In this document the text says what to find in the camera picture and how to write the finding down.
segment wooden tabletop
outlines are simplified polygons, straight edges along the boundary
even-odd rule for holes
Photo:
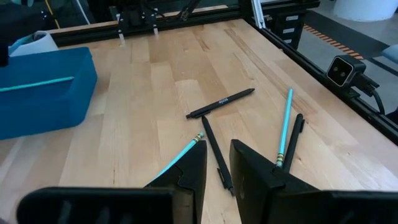
[[[15,221],[26,193],[46,186],[142,187],[192,137],[185,115],[247,88],[209,122],[229,165],[239,139],[274,161],[287,90],[307,121],[293,175],[320,189],[398,189],[398,148],[243,20],[87,44],[98,83],[75,128],[0,141],[0,217]],[[202,223],[240,223],[208,144]]]

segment floor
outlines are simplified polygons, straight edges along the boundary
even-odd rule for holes
[[[377,91],[382,98],[386,113],[395,111],[398,107],[398,64],[383,57],[381,52],[390,45],[398,44],[398,14],[389,20],[379,22],[347,21],[333,15],[334,3],[322,0],[320,7],[313,9],[306,18],[306,23],[312,24],[312,27],[322,34],[345,44],[350,52],[360,54],[367,66],[365,74],[380,84]],[[345,54],[338,47],[332,46],[307,30],[303,30],[298,51],[323,70],[329,68],[336,55]],[[377,109],[374,98],[369,98],[365,94],[361,94],[361,98]]]
[[[276,159],[292,87],[290,131],[298,113],[306,120],[293,175],[319,189],[398,189],[397,146],[243,20],[119,45],[84,45],[98,73],[84,122],[0,141],[1,218],[15,223],[20,198],[46,186],[145,186],[203,131],[186,114],[247,88],[256,90],[207,115],[227,164],[231,139]],[[239,224],[216,168],[208,150],[202,223]]]

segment wood grain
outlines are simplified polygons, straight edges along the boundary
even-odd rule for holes
[[[142,187],[203,131],[190,111],[247,88],[208,115],[229,166],[240,139],[270,160],[287,90],[307,120],[292,173],[321,189],[397,190],[398,148],[242,20],[86,44],[98,84],[75,128],[0,141],[0,217],[15,222],[27,192],[45,186]],[[208,144],[203,223],[240,223]]]

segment white container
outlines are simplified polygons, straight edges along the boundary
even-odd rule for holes
[[[57,45],[55,44],[51,35],[46,31],[37,31],[35,34],[44,35],[44,37],[36,40],[35,42],[31,42],[28,44],[22,44],[15,50],[10,57],[21,56],[21,55],[29,55],[43,52],[51,52],[54,50],[58,50]]]
[[[372,22],[391,18],[397,7],[398,0],[336,0],[333,13],[351,21]]]

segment metal frame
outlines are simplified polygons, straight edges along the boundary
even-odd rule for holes
[[[302,11],[311,7],[318,7],[318,1],[312,0],[281,0],[261,4],[264,15],[285,13],[289,11]],[[398,125],[390,121],[386,116],[381,115],[372,106],[368,105],[360,98],[353,97],[357,94],[347,94],[341,88],[333,85],[329,81],[325,72],[309,61],[302,54],[297,52],[291,46],[287,45],[282,39],[267,29],[258,28],[254,21],[254,13],[252,11],[251,0],[239,0],[239,6],[229,7],[227,9],[217,9],[213,11],[192,13],[185,20],[175,19],[172,21],[164,21],[162,18],[156,20],[159,31],[176,29],[180,27],[196,26],[200,24],[208,24],[213,22],[228,21],[232,19],[243,18],[248,24],[253,26],[260,34],[272,42],[276,47],[282,49],[284,53],[293,61],[300,65],[313,78],[320,82],[325,88],[330,90],[341,101],[346,103],[352,110],[357,112],[362,118],[373,125],[383,135],[389,138],[393,143],[398,145]],[[98,40],[107,40],[119,37],[118,25],[97,27],[86,30],[76,30],[71,32],[63,32],[53,34],[53,39],[58,46],[82,44],[85,42],[93,42]],[[145,34],[153,32],[152,26],[144,26],[140,28],[127,29],[123,31],[125,36]]]

